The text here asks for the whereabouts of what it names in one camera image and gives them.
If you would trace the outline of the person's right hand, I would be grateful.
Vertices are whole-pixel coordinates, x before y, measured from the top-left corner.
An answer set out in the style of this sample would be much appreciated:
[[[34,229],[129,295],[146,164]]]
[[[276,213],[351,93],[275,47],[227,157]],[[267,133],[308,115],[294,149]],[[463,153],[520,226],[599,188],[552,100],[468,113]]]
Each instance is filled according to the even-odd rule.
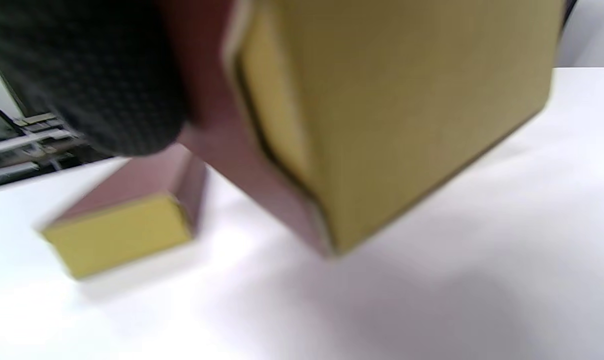
[[[0,0],[0,65],[106,153],[161,152],[188,119],[154,0]]]

